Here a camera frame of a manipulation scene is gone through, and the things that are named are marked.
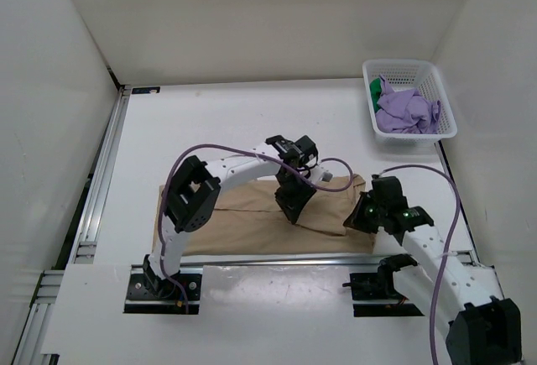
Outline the beige t shirt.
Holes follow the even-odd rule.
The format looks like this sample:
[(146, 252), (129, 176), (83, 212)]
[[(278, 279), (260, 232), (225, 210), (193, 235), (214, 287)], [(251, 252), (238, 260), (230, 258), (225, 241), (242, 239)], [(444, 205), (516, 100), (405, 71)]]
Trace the beige t shirt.
[(308, 253), (371, 253), (361, 233), (343, 222), (357, 204), (365, 180), (337, 193), (318, 190), (296, 224), (286, 219), (275, 201), (275, 180), (255, 180), (219, 197), (209, 222), (193, 232), (185, 256), (286, 255)]

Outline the purple t shirt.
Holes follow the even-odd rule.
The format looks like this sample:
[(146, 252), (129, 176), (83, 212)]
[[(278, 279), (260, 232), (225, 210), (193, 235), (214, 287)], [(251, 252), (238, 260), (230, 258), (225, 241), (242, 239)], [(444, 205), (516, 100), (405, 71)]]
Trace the purple t shirt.
[(385, 77), (379, 109), (374, 113), (378, 129), (383, 133), (435, 134), (438, 132), (442, 105), (440, 100), (425, 99), (418, 89), (396, 91)]

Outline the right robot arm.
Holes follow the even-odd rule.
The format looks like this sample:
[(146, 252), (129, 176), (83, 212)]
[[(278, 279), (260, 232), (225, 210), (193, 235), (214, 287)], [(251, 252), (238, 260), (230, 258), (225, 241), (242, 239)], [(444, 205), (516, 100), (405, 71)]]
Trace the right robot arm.
[(409, 302), (441, 334), (454, 364), (515, 364), (522, 358), (521, 319), (511, 299), (483, 287), (456, 255), (445, 250), (430, 215), (404, 196), (361, 193), (345, 225), (386, 231), (404, 252), (380, 261), (374, 273), (353, 273), (346, 286), (354, 300)]

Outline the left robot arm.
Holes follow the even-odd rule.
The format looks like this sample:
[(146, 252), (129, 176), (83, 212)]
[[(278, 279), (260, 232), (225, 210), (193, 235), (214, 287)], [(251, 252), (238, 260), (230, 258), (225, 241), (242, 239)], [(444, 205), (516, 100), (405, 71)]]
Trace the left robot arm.
[(274, 175), (279, 183), (275, 200), (287, 220), (295, 224), (315, 194), (315, 183), (300, 174), (318, 159), (315, 143), (307, 136), (293, 142), (282, 136), (267, 138), (246, 151), (222, 147), (231, 155), (207, 163), (184, 153), (164, 185), (157, 215), (158, 239), (143, 260), (144, 287), (163, 300), (187, 298), (180, 285), (180, 261), (191, 233), (211, 219), (219, 196), (260, 177)]

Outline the green t shirt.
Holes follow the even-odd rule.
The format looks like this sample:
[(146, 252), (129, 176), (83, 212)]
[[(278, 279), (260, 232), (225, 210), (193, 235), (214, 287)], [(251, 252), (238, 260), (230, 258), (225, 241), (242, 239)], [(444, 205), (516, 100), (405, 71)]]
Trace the green t shirt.
[(377, 112), (379, 109), (378, 100), (381, 97), (381, 94), (383, 91), (380, 77), (377, 77), (370, 83), (369, 90), (370, 90), (371, 99), (373, 103), (373, 111)]

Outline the white plastic basket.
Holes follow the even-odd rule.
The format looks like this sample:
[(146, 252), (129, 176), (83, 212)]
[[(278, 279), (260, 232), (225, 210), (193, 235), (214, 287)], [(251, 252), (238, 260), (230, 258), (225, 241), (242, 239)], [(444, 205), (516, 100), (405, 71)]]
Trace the white plastic basket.
[[(413, 59), (372, 59), (362, 64), (362, 75), (368, 96), (368, 109), (375, 139), (379, 144), (426, 146), (445, 138), (453, 138), (457, 133), (456, 122), (448, 97), (436, 67), (426, 60)], [(441, 111), (437, 133), (397, 134), (382, 132), (375, 117), (370, 83), (383, 76), (395, 91), (417, 90), (429, 102), (440, 102)]]

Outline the blue label sticker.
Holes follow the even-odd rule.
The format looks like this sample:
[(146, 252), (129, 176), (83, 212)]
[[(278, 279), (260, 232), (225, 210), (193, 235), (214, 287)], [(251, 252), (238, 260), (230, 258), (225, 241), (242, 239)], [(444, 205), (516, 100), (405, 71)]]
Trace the blue label sticker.
[(160, 87), (159, 86), (134, 87), (131, 90), (132, 95), (146, 95), (146, 94), (158, 94), (158, 93), (160, 93)]

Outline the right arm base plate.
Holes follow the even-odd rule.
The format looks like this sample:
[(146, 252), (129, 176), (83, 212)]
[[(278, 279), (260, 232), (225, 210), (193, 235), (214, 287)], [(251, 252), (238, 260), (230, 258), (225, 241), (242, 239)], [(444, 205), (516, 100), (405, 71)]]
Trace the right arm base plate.
[(399, 293), (387, 293), (376, 273), (351, 273), (342, 285), (352, 295), (355, 318), (421, 317), (423, 314)]

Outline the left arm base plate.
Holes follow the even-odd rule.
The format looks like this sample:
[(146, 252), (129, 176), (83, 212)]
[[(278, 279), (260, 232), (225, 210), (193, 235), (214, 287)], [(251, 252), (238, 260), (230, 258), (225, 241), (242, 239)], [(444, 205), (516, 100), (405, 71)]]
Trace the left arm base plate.
[(168, 280), (154, 289), (147, 280), (143, 267), (132, 266), (123, 312), (145, 315), (198, 315), (202, 276), (202, 268), (186, 268), (180, 271), (176, 281), (186, 292), (184, 298), (180, 288)]

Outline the aluminium frame rail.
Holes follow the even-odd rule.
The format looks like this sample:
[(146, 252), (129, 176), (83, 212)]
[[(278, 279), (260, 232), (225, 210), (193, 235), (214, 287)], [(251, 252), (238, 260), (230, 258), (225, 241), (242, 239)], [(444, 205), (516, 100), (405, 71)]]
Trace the aluminium frame rail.
[(59, 361), (57, 354), (43, 354), (41, 347), (65, 269), (71, 264), (93, 263), (131, 90), (131, 86), (121, 86), (118, 90), (94, 168), (86, 179), (59, 257), (37, 278), (12, 364), (56, 364)]

